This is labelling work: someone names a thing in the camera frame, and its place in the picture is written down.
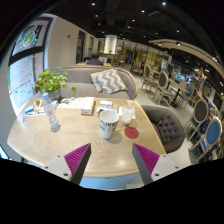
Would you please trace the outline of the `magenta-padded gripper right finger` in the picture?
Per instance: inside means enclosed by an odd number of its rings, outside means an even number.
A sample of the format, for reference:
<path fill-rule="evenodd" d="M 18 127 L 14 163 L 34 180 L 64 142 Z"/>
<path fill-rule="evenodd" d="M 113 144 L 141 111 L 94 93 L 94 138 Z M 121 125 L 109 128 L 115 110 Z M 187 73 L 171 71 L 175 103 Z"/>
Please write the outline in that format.
<path fill-rule="evenodd" d="M 132 154 L 144 185 L 181 170 L 167 154 L 158 155 L 138 144 L 133 144 Z"/>

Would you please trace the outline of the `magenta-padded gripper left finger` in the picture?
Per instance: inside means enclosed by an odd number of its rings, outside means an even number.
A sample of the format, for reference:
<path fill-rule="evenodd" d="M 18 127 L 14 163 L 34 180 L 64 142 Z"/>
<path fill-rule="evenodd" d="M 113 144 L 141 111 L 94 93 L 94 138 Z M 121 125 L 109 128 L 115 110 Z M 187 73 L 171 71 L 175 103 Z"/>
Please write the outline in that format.
<path fill-rule="evenodd" d="M 43 167 L 56 176 L 79 185 L 91 155 L 91 144 L 85 144 L 66 155 L 56 155 Z"/>

